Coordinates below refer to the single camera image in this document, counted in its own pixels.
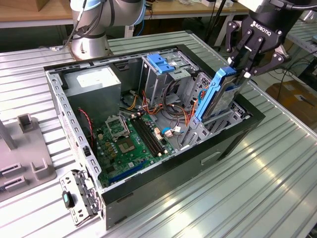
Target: black cable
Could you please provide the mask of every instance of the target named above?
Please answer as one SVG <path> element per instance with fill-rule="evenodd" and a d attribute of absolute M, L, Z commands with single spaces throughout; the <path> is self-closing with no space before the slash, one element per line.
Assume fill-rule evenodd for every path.
<path fill-rule="evenodd" d="M 98 15 L 98 19 L 97 19 L 97 22 L 96 24 L 91 28 L 89 29 L 84 35 L 80 36 L 80 37 L 77 37 L 77 38 L 74 38 L 74 40 L 80 40 L 82 38 L 85 38 L 86 36 L 88 36 L 92 31 L 94 31 L 96 29 L 96 27 L 98 26 L 99 22 L 100 22 L 100 19 L 101 19 L 101 15 L 103 13 L 103 9 L 104 9 L 104 2 L 100 4 L 100 10 L 99 10 L 99 15 Z"/>
<path fill-rule="evenodd" d="M 50 49 L 50 50 L 52 50 L 52 51 L 61 51 L 61 50 L 63 50 L 63 49 L 67 46 L 67 44 L 70 42 L 70 40 L 72 39 L 72 37 L 73 37 L 74 34 L 75 34 L 76 28 L 77 28 L 77 26 L 78 26 L 78 24 L 79 24 L 79 22 L 80 22 L 80 20 L 81 20 L 81 17 L 82 17 L 82 15 L 83 15 L 83 13 L 84 13 L 84 10 L 85 10 L 85 7 L 86 7 L 86 3 L 87 3 L 87 0 L 84 0 L 84 2 L 83 2 L 83 7 L 82 7 L 82 12 L 79 13 L 79 14 L 80 14 L 79 19 L 78 19 L 78 20 L 76 21 L 76 23 L 74 24 L 73 30 L 71 31 L 71 33 L 70 33 L 70 35 L 69 35 L 69 37 L 68 37 L 66 43 L 63 44 L 62 47 L 59 48 L 59 47 L 39 46 L 39 48 L 46 48 L 46 49 Z"/>
<path fill-rule="evenodd" d="M 210 20 L 209 20 L 209 23 L 208 23 L 208 26 L 207 26 L 207 29 L 206 29 L 205 38 L 207 37 L 208 31 L 209 31 L 209 28 L 210 28 L 210 24 L 211 24 L 211 20 L 212 20 L 213 14 L 214 14 L 214 7 L 215 6 L 216 6 L 216 2 L 214 2 L 214 4 L 213 4 L 211 17 L 210 17 Z"/>
<path fill-rule="evenodd" d="M 291 10 L 305 11 L 305 10 L 313 10 L 314 8 L 317 8 L 317 4 L 307 5 L 307 6 L 293 5 L 291 7 Z"/>
<path fill-rule="evenodd" d="M 208 41 L 209 41 L 210 36 L 211 36 L 211 34 L 212 34 L 212 31 L 213 31 L 213 29 L 214 29 L 214 27 L 215 27 L 215 25 L 216 25 L 216 22 L 217 22 L 218 19 L 220 18 L 220 14 L 221 14 L 221 12 L 222 12 L 222 10 L 223 10 L 223 7 L 224 7 L 225 3 L 226 3 L 226 0 L 222 0 L 221 4 L 220 4 L 220 6 L 219 6 L 219 9 L 218 9 L 218 11 L 217 11 L 216 17 L 215 17 L 215 19 L 214 19 L 214 21 L 213 21 L 213 23 L 212 23 L 212 26 L 211 26 L 211 28 L 210 28 L 210 30 L 209 30 L 207 36 L 205 37 L 205 42 L 206 42 L 207 44 L 208 44 Z"/>
<path fill-rule="evenodd" d="M 289 66 L 289 67 L 287 68 L 287 71 L 289 71 L 289 70 L 292 68 L 292 66 L 293 66 L 294 64 L 296 64 L 297 62 L 299 62 L 299 61 L 301 61 L 302 59 L 304 59 L 304 58 L 306 58 L 306 57 L 308 57 L 308 56 L 310 56 L 310 55 L 313 55 L 313 54 L 315 54 L 315 53 L 317 53 L 317 51 L 313 51 L 313 52 L 311 52 L 311 53 L 309 53 L 309 54 L 307 54 L 307 55 L 305 55 L 305 56 L 299 58 L 299 59 L 296 60 L 294 63 L 292 63 L 291 66 Z M 285 73 L 284 73 L 284 75 L 283 75 L 283 77 L 282 77 L 282 81 L 281 81 L 281 83 L 280 83 L 280 85 L 279 85 L 278 94 L 277 94 L 277 98 L 276 98 L 277 102 L 278 102 L 279 96 L 280 96 L 280 94 L 281 94 L 282 84 L 283 84 L 283 81 L 284 81 L 284 78 L 285 78 L 285 75 L 286 75 L 287 71 L 285 71 Z"/>

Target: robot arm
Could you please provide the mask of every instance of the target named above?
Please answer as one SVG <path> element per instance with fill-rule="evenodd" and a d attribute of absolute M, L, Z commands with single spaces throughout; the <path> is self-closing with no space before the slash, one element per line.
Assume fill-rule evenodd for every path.
<path fill-rule="evenodd" d="M 139 24 L 145 15 L 145 0 L 87 0 L 83 10 L 84 3 L 70 2 L 75 26 L 71 49 L 79 59 L 108 55 L 106 28 Z"/>
<path fill-rule="evenodd" d="M 289 59 L 283 43 L 286 35 L 308 6 L 310 0 L 238 0 L 249 8 L 243 21 L 230 21 L 227 25 L 226 51 L 229 67 L 221 68 L 210 83 L 209 89 L 195 113 L 199 121 L 225 112 L 235 96 L 252 75 L 270 71 Z M 242 39 L 233 48 L 232 35 L 241 31 Z M 270 63 L 259 66 L 266 52 L 274 50 Z"/>
<path fill-rule="evenodd" d="M 227 25 L 226 50 L 231 53 L 228 62 L 231 67 L 243 67 L 245 76 L 259 75 L 281 65 L 289 59 L 283 43 L 302 11 L 314 8 L 311 0 L 238 0 L 249 8 L 249 16 L 242 22 L 231 21 Z M 242 40 L 236 49 L 232 48 L 232 35 L 242 31 Z M 264 54 L 275 50 L 271 62 L 259 66 Z"/>

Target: chip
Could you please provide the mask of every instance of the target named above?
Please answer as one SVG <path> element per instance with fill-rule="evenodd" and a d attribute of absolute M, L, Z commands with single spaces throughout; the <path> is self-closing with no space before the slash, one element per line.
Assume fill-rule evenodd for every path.
<path fill-rule="evenodd" d="M 106 168 L 106 172 L 109 174 L 111 172 L 115 171 L 114 166 L 110 166 L 108 168 Z"/>
<path fill-rule="evenodd" d="M 135 146 L 130 138 L 124 138 L 117 142 L 119 149 L 121 150 L 122 154 L 128 153 L 135 149 Z"/>

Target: metal bracket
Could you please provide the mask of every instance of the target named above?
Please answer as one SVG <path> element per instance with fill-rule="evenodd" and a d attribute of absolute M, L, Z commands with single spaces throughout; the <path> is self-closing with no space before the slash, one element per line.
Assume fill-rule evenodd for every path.
<path fill-rule="evenodd" d="M 87 172 L 72 170 L 59 179 L 63 200 L 75 226 L 97 215 L 101 208 L 93 181 Z"/>
<path fill-rule="evenodd" d="M 32 172 L 37 180 L 44 179 L 51 174 L 51 167 L 48 166 L 44 158 L 42 160 L 43 166 L 35 167 L 33 162 L 30 163 Z"/>

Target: wire bundle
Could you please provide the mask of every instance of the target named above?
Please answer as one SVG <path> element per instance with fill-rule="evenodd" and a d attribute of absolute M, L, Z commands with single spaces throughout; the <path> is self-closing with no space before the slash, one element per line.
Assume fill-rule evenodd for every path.
<path fill-rule="evenodd" d="M 91 134 L 91 147 L 93 147 L 93 141 L 94 141 L 94 136 L 93 136 L 93 126 L 92 126 L 92 123 L 91 123 L 91 120 L 89 118 L 89 116 L 87 115 L 87 113 L 82 110 L 82 109 L 78 109 L 78 111 L 80 111 L 82 114 L 84 114 L 84 116 L 86 117 L 87 121 L 88 121 L 88 124 L 89 124 L 89 130 L 90 130 L 90 134 Z"/>
<path fill-rule="evenodd" d="M 132 103 L 132 105 L 131 105 L 130 107 L 127 108 L 127 110 L 130 111 L 130 110 L 134 109 L 135 104 L 136 104 L 136 102 L 137 102 L 137 98 L 138 98 L 138 95 L 134 95 L 133 103 Z"/>

